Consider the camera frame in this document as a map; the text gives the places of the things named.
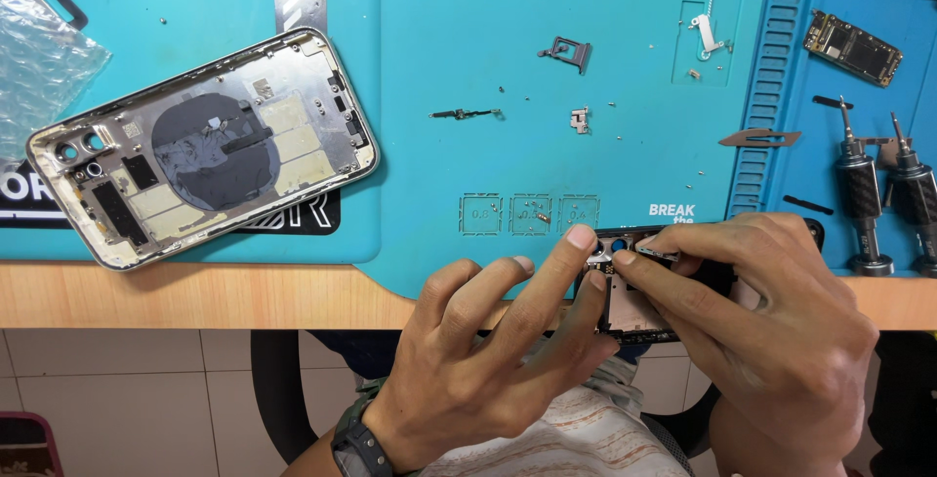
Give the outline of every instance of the watch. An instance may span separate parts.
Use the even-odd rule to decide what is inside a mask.
[[[332,439],[332,456],[338,471],[344,477],[392,477],[391,463],[384,455],[381,444],[371,430],[361,422],[365,405],[381,390],[387,376],[362,385],[355,391],[361,396],[335,425]],[[407,477],[416,477],[422,470],[413,471]]]

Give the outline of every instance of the bubble wrap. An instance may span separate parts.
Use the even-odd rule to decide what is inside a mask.
[[[0,170],[55,122],[111,53],[34,0],[0,0]]]

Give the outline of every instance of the desk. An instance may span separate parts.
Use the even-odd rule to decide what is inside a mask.
[[[883,330],[937,329],[937,281],[848,277]],[[491,325],[509,302],[486,322]],[[0,328],[401,329],[413,300],[350,265],[0,262]]]

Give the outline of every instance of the screwdriver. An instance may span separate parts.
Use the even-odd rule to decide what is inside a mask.
[[[882,215],[875,161],[865,153],[862,141],[853,136],[842,96],[839,109],[846,128],[846,139],[839,143],[842,154],[835,165],[839,200],[843,214],[856,228],[859,241],[859,253],[849,258],[849,268],[859,275],[886,276],[895,271],[895,263],[888,255],[879,253],[875,237],[875,219]]]
[[[915,227],[921,239],[924,255],[920,255],[912,268],[921,275],[937,279],[937,184],[930,166],[921,164],[917,153],[908,147],[901,134],[895,113],[891,114],[897,135],[897,168],[888,174],[892,185],[895,211],[909,225]]]

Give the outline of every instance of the white tile floor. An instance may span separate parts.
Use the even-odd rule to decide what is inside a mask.
[[[0,410],[44,416],[69,477],[275,477],[286,468],[254,400],[249,331],[4,335]],[[307,332],[300,332],[300,364],[309,421],[322,433],[354,400],[354,379],[341,356]],[[871,371],[869,409],[877,363]],[[709,379],[677,343],[653,346],[634,384],[645,393],[646,411],[669,414],[695,404]],[[868,472],[877,451],[866,435],[847,462]],[[718,475],[711,451],[691,464],[698,477]]]

